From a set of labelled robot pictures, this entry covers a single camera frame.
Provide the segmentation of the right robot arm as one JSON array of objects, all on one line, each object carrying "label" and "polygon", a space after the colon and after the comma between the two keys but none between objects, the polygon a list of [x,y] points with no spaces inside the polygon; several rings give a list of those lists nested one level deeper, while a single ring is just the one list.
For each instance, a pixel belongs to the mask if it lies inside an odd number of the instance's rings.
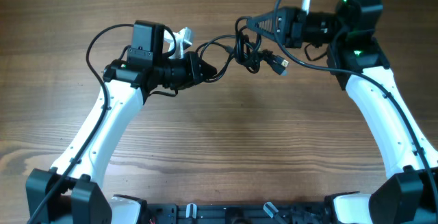
[{"label": "right robot arm", "polygon": [[382,0],[339,0],[334,13],[281,7],[247,26],[283,53],[303,43],[326,47],[324,70],[356,103],[376,141],[386,182],[372,194],[327,196],[328,223],[436,223],[437,150],[404,103],[390,63],[374,37]]}]

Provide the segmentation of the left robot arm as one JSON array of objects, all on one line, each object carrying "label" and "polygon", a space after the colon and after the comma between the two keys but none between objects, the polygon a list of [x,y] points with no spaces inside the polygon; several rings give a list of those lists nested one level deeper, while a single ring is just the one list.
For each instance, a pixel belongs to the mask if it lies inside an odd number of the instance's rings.
[{"label": "left robot arm", "polygon": [[136,21],[121,55],[96,78],[98,98],[68,148],[50,169],[34,169],[25,189],[30,223],[153,223],[145,200],[104,196],[110,159],[128,124],[151,95],[177,96],[216,69],[191,50],[189,28]]}]

